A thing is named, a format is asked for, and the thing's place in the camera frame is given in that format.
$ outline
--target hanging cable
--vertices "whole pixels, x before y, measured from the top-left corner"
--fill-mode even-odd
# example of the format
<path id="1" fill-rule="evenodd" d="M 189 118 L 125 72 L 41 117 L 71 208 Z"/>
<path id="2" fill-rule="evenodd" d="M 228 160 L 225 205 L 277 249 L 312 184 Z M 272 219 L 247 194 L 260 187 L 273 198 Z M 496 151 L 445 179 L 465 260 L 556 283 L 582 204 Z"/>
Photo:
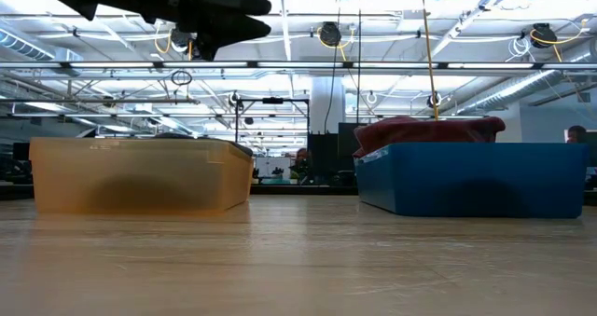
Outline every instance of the hanging cable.
<path id="1" fill-rule="evenodd" d="M 427 61 L 429 62 L 429 79 L 431 80 L 431 102 L 433 104 L 434 117 L 436 121 L 439 121 L 436 86 L 433 81 L 433 62 L 431 60 L 431 46 L 429 45 L 429 25 L 427 23 L 427 8 L 425 7 L 425 0 L 423 0 L 423 20 L 425 24 L 425 41 L 427 44 Z"/>
<path id="2" fill-rule="evenodd" d="M 556 47 L 555 45 L 553 46 L 553 51 L 555 51 L 556 56 L 558 57 L 558 61 L 563 62 L 562 60 L 562 55 L 560 55 L 560 51 L 558 51 L 558 47 Z"/>
<path id="3" fill-rule="evenodd" d="M 542 40 L 542 39 L 540 39 L 540 38 L 538 38 L 538 37 L 536 37 L 536 36 L 535 36 L 535 33 L 537 33 L 537 30 L 535 30 L 535 29 L 533 29 L 533 30 L 531 31 L 531 33 L 530 33 L 530 36 L 531 36 L 531 38 L 532 38 L 533 40 L 535 40 L 535 41 L 539 41 L 539 42 L 541 42 L 541 43 L 543 43 L 543 44 L 546 44 L 546 45 L 562 45 L 562 44 L 565 44 L 565 43 L 568 43 L 568 42 L 570 42 L 570 41 L 574 41 L 574 40 L 578 39 L 578 38 L 579 38 L 579 37 L 580 37 L 580 36 L 581 36 L 581 35 L 584 33 L 584 30 L 583 30 L 583 28 L 585 27 L 585 24 L 586 24 L 586 23 L 587 23 L 587 22 L 586 22 L 585 20 L 583 20 L 583 21 L 581 22 L 581 26 L 582 26 L 582 28 L 580 28 L 580 30 L 578 31 L 578 34 L 577 34 L 577 35 L 575 35 L 575 36 L 573 36 L 573 37 L 571 37 L 571 38 L 569 38 L 569 39 L 565 39 L 565 40 L 563 40 L 563 41 L 548 41 L 548 40 Z"/>
<path id="4" fill-rule="evenodd" d="M 363 26 L 361 25 L 362 18 L 363 18 L 363 14 L 361 11 L 361 0 L 358 0 L 358 26 L 357 26 L 357 28 L 358 28 L 358 63 L 359 63 L 359 65 L 358 65 L 358 72 L 356 74 L 356 77 L 358 80 L 358 83 L 356 85 L 356 124 L 357 124 L 357 126 L 358 126 L 358 112 L 359 112 L 359 107 L 361 104 L 361 55 L 362 55 L 362 51 L 363 51 L 363 48 L 361 47 L 362 46 L 361 40 L 363 39 L 363 37 L 362 37 L 362 34 L 363 34 L 362 27 Z"/>
<path id="5" fill-rule="evenodd" d="M 158 27 L 156 28 L 156 35 L 158 35 L 160 33 L 160 25 L 158 24 Z M 172 41 L 172 29 L 170 30 L 170 32 L 168 32 L 168 45 L 166 46 L 166 49 L 162 49 L 160 48 L 160 45 L 158 45 L 158 38 L 154 39 L 154 45 L 156 46 L 156 49 L 162 53 L 165 54 L 170 50 L 170 43 Z"/>
<path id="6" fill-rule="evenodd" d="M 338 22 L 337 25 L 340 26 L 340 10 L 341 5 L 340 1 L 338 2 Z M 334 98 L 334 81 L 336 80 L 336 62 L 338 61 L 338 47 L 334 47 L 334 66 L 332 68 L 332 84 L 331 84 L 331 91 L 329 92 L 329 104 L 327 105 L 327 113 L 326 113 L 326 120 L 324 121 L 324 134 L 327 133 L 327 119 L 329 118 L 329 112 L 332 109 L 332 102 Z"/>
<path id="7" fill-rule="evenodd" d="M 188 60 L 193 61 L 193 40 L 188 40 Z"/>

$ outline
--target desk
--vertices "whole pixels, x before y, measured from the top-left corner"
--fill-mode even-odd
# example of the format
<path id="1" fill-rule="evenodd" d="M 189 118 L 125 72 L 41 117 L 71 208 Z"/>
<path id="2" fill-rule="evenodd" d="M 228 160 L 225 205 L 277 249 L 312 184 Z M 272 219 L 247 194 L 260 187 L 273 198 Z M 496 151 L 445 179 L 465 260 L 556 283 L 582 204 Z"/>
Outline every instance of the desk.
<path id="1" fill-rule="evenodd" d="M 578 220 L 400 217 L 253 196 L 220 216 L 35 219 L 0 202 L 1 315 L 591 315 Z"/>

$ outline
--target pillar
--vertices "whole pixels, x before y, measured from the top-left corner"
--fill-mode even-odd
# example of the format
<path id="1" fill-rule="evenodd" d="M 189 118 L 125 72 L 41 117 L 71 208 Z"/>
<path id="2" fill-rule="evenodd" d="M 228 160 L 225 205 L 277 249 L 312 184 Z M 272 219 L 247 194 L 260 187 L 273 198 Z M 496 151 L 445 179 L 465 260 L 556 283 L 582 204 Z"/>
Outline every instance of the pillar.
<path id="1" fill-rule="evenodd" d="M 324 134 L 326 131 L 338 133 L 338 123 L 345 121 L 345 91 L 341 77 L 314 77 L 312 79 L 310 107 L 310 131 L 313 134 Z"/>

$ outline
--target yellow cable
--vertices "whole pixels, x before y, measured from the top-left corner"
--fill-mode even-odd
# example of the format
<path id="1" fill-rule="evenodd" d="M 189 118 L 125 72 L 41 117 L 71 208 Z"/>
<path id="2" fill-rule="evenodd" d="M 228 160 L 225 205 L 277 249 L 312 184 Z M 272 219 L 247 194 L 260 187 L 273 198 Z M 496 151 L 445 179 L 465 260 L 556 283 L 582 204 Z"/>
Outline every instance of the yellow cable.
<path id="1" fill-rule="evenodd" d="M 558 48 L 555 45 L 553 46 L 553 51 L 556 52 L 556 56 L 558 57 L 558 61 L 563 62 L 562 61 L 562 55 L 560 55 L 560 51 L 558 51 Z"/>
<path id="2" fill-rule="evenodd" d="M 340 53 L 342 54 L 342 58 L 346 62 L 346 54 L 344 54 L 344 48 L 340 48 Z"/>
<path id="3" fill-rule="evenodd" d="M 319 42 L 321 42 L 321 44 L 324 45 L 324 47 L 326 47 L 326 48 L 332 48 L 332 49 L 333 48 L 338 48 L 338 49 L 340 49 L 340 51 L 342 53 L 342 57 L 344 58 L 344 61 L 346 62 L 346 56 L 344 55 L 344 47 L 346 47 L 346 46 L 348 46 L 348 45 L 350 45 L 350 44 L 352 44 L 354 42 L 354 30 L 351 31 L 351 39 L 350 40 L 348 40 L 343 45 L 337 45 L 335 47 L 328 46 L 328 45 L 326 45 L 324 43 L 324 41 L 321 40 L 321 27 L 319 27 L 317 29 L 317 38 L 319 39 Z"/>
<path id="4" fill-rule="evenodd" d="M 427 24 L 427 9 L 425 8 L 425 0 L 423 0 L 423 19 L 425 23 L 425 40 L 427 43 L 427 61 L 429 62 L 429 79 L 431 79 L 431 104 L 433 105 L 433 114 L 436 121 L 439 121 L 439 109 L 436 101 L 436 85 L 433 81 L 433 62 L 431 60 L 431 46 L 429 44 L 429 25 Z"/>
<path id="5" fill-rule="evenodd" d="M 160 26 L 158 25 L 158 28 L 156 29 L 156 35 L 158 35 L 158 33 L 160 32 Z M 160 45 L 158 45 L 158 38 L 154 39 L 154 45 L 156 45 L 156 49 L 162 53 L 165 54 L 170 50 L 170 42 L 172 40 L 172 29 L 170 30 L 170 32 L 168 32 L 168 46 L 166 46 L 166 50 L 160 48 Z"/>
<path id="6" fill-rule="evenodd" d="M 585 27 L 585 22 L 582 21 L 582 28 L 584 28 L 584 27 Z M 561 45 L 561 44 L 565 44 L 565 43 L 568 43 L 570 41 L 574 41 L 574 40 L 578 39 L 582 35 L 582 32 L 583 32 L 582 28 L 580 29 L 580 31 L 578 31 L 578 34 L 576 36 L 571 37 L 569 39 L 565 39 L 563 41 L 547 41 L 547 40 L 542 40 L 542 39 L 540 39 L 540 38 L 538 38 L 538 37 L 535 36 L 535 32 L 537 32 L 537 30 L 532 30 L 531 33 L 530 33 L 530 36 L 531 36 L 531 38 L 533 40 L 539 41 L 539 42 L 544 43 L 546 45 Z"/>

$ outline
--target orange plastic bin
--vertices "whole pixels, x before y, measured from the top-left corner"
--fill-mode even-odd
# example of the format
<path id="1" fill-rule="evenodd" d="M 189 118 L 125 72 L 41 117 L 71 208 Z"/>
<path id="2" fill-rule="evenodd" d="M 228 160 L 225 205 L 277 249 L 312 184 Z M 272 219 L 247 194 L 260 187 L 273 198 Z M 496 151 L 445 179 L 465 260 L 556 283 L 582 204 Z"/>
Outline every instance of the orange plastic bin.
<path id="1" fill-rule="evenodd" d="M 248 200 L 252 157 L 232 143 L 34 138 L 39 213 L 194 214 Z"/>

